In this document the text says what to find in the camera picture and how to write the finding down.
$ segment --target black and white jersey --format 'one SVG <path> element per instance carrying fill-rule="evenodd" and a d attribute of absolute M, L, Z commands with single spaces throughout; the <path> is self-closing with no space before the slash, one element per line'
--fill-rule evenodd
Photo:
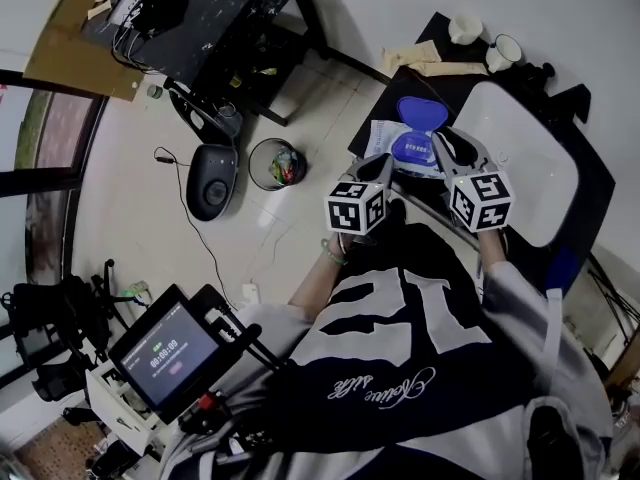
<path fill-rule="evenodd" d="M 522 336 L 527 346 L 537 339 L 539 332 L 512 329 L 520 316 L 527 320 L 525 310 L 509 299 L 515 314 L 487 316 L 453 250 L 426 226 L 406 226 L 402 236 L 354 249 L 348 259 L 329 305 L 310 327 L 290 307 L 254 307 L 245 315 L 263 326 L 261 339 L 291 364 L 286 376 L 258 378 L 248 373 L 259 368 L 256 362 L 243 358 L 216 386 L 232 395 L 236 408 L 261 400 L 282 450 L 235 478 L 529 475 L 532 407 L 551 402 L 535 388 L 534 359 L 510 336 Z M 528 286 L 521 278 L 510 282 L 516 292 L 518 283 Z M 606 398 L 590 365 L 564 346 L 572 378 L 557 380 L 581 386 L 582 393 L 567 388 L 565 398 L 578 401 L 552 405 L 567 426 L 591 433 L 590 457 L 599 460 L 599 439 L 607 437 Z M 585 370 L 576 373 L 576 365 Z M 572 411 L 581 401 L 591 412 L 576 416 Z M 169 455 L 163 478 L 174 478 L 178 464 L 184 471 L 189 461 L 199 461 L 202 471 L 202 461 L 211 460 Z M 599 469 L 598 460 L 589 473 Z"/>

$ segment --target display screen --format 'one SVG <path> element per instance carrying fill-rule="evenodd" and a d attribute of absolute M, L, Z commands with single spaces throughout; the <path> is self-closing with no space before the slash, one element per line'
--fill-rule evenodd
<path fill-rule="evenodd" d="M 121 364 L 159 405 L 217 348 L 184 306 L 176 304 Z"/>

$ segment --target white cup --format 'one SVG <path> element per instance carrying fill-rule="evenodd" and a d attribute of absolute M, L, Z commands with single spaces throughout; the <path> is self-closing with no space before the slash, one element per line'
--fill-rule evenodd
<path fill-rule="evenodd" d="M 471 44 L 482 34 L 482 22 L 475 16 L 456 14 L 449 22 L 449 36 L 455 44 Z"/>
<path fill-rule="evenodd" d="M 522 49 L 517 41 L 506 34 L 500 34 L 496 37 L 493 44 L 489 45 L 485 60 L 489 71 L 503 71 L 510 68 L 514 62 L 518 62 L 522 58 Z"/>

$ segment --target black table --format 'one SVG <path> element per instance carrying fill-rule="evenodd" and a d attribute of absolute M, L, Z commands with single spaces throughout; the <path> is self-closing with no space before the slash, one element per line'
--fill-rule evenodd
<path fill-rule="evenodd" d="M 286 119 L 269 110 L 273 98 L 295 65 L 302 61 L 308 47 L 315 48 L 322 57 L 328 51 L 311 0 L 296 0 L 308 27 L 304 36 L 271 25 L 288 1 L 189 0 L 181 24 L 147 41 L 132 34 L 127 40 L 133 44 L 121 46 L 121 51 L 135 52 L 136 62 L 182 82 L 196 93 L 225 96 L 286 126 Z M 102 13 L 84 24 L 83 34 L 111 48 L 118 26 L 109 22 L 108 13 Z M 229 81 L 242 63 L 250 60 L 247 57 L 256 41 L 269 31 L 286 45 L 278 74 L 262 75 L 260 83 L 253 84 L 247 76 L 247 83 L 233 89 Z"/>
<path fill-rule="evenodd" d="M 432 39 L 443 61 L 483 62 L 487 43 L 478 39 L 469 46 L 452 44 L 448 34 L 449 19 L 436 13 L 416 42 Z M 400 121 L 396 105 L 404 96 L 439 101 L 449 111 L 446 125 L 451 126 L 462 110 L 473 87 L 482 81 L 500 85 L 529 110 L 564 147 L 576 162 L 578 188 L 556 237 L 545 247 L 536 248 L 512 228 L 505 228 L 507 256 L 520 272 L 540 291 L 551 287 L 566 290 L 578 275 L 598 235 L 611 200 L 615 182 L 606 166 L 573 123 L 574 114 L 586 119 L 588 90 L 577 86 L 549 97 L 533 66 L 512 67 L 491 75 L 440 76 L 424 78 L 401 67 L 360 127 L 349 151 L 363 157 L 369 141 L 371 120 Z M 445 200 L 444 182 L 416 179 L 394 173 L 393 188 L 440 223 L 478 249 L 477 239 L 456 225 Z"/>

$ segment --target white wall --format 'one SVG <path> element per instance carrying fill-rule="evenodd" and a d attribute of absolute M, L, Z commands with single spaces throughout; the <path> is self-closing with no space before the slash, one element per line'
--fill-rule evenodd
<path fill-rule="evenodd" d="M 0 198 L 0 295 L 27 280 L 24 249 L 26 213 L 26 195 Z M 7 321 L 7 312 L 0 307 L 0 325 Z M 3 370 L 2 364 L 0 355 L 0 371 Z"/>
<path fill-rule="evenodd" d="M 638 325 L 614 305 L 620 319 L 618 324 L 587 270 L 587 266 L 582 268 L 565 297 L 563 320 L 580 343 L 611 368 L 625 348 L 624 334 L 619 325 L 624 327 L 627 336 L 631 336 Z M 620 292 L 620 295 L 634 307 L 640 307 L 628 293 Z"/>
<path fill-rule="evenodd" d="M 23 71 L 58 0 L 0 0 L 0 69 Z"/>
<path fill-rule="evenodd" d="M 554 91 L 591 90 L 585 133 L 618 185 L 599 242 L 640 271 L 640 0 L 315 0 L 331 46 L 370 66 L 383 47 L 415 41 L 434 12 L 477 14 L 513 35 L 528 59 L 551 62 Z"/>

